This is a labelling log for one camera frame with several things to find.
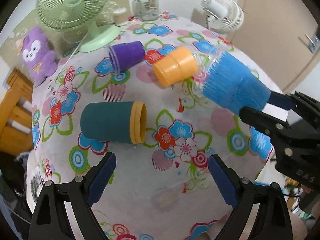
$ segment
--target cup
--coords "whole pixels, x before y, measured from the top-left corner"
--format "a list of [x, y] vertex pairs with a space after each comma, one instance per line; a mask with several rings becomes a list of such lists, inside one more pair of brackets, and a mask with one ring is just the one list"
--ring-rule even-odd
[[109, 55], [117, 74], [144, 59], [145, 50], [140, 41], [109, 46]]
[[88, 104], [80, 120], [89, 139], [119, 143], [143, 143], [146, 138], [147, 108], [140, 101]]
[[154, 63], [152, 68], [160, 83], [168, 87], [195, 75], [199, 64], [189, 48], [179, 47]]

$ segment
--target metal screw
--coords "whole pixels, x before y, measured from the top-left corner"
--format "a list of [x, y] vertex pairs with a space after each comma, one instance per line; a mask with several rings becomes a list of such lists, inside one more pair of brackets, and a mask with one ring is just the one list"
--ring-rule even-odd
[[77, 177], [75, 178], [75, 181], [76, 181], [76, 182], [81, 182], [81, 181], [83, 181], [83, 177], [82, 177], [82, 176], [77, 176]]
[[52, 184], [52, 181], [51, 181], [51, 180], [47, 180], [47, 181], [44, 183], [44, 185], [47, 186], [47, 187], [49, 187], [51, 184]]
[[249, 180], [248, 178], [242, 178], [242, 179], [241, 179], [241, 182], [242, 182], [243, 184], [249, 184], [249, 183], [250, 183], [250, 180]]
[[277, 123], [277, 124], [276, 124], [276, 127], [277, 127], [279, 130], [282, 130], [282, 129], [283, 129], [283, 125], [280, 124], [280, 123]]
[[276, 182], [272, 182], [271, 185], [273, 188], [280, 188], [279, 184]]
[[285, 153], [286, 155], [288, 155], [288, 156], [292, 156], [292, 154], [293, 154], [293, 152], [292, 152], [292, 150], [291, 150], [290, 148], [284, 149], [284, 153]]

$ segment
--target floral tablecloth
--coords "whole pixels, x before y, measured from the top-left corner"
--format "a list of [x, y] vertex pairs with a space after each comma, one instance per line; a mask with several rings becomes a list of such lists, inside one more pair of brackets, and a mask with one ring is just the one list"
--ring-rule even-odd
[[[65, 68], [68, 56], [62, 58], [57, 72], [34, 89], [37, 171], [30, 171], [34, 179], [28, 198], [35, 202], [49, 179], [64, 183], [84, 175], [111, 151], [116, 154], [116, 170], [92, 207], [108, 238], [196, 239], [230, 210], [209, 174], [208, 157], [217, 153], [240, 177], [254, 180], [273, 147], [268, 137], [238, 116], [197, 97], [192, 79], [161, 87], [152, 64], [185, 42], [203, 54], [225, 44], [271, 90], [280, 90], [244, 53], [187, 19], [164, 12], [154, 22], [129, 20], [113, 44], [141, 41], [146, 50], [143, 62], [115, 75], [108, 67], [106, 48], [78, 53]], [[81, 133], [80, 116], [87, 104], [135, 100], [144, 102], [148, 111], [143, 144], [100, 142]], [[83, 239], [69, 205], [67, 210], [76, 238]]]

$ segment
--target stuffed animal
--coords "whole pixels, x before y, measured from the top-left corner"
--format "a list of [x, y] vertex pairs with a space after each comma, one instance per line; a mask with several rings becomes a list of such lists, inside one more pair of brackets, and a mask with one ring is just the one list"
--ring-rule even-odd
[[47, 36], [40, 27], [30, 30], [23, 40], [21, 49], [23, 63], [27, 66], [35, 85], [40, 85], [46, 77], [50, 77], [58, 68], [56, 54], [49, 49]]

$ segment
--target door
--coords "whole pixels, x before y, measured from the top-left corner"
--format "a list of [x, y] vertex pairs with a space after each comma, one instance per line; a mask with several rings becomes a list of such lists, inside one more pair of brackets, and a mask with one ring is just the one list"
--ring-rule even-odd
[[306, 44], [317, 23], [301, 0], [240, 0], [243, 26], [228, 38], [282, 89], [310, 71], [315, 56]]

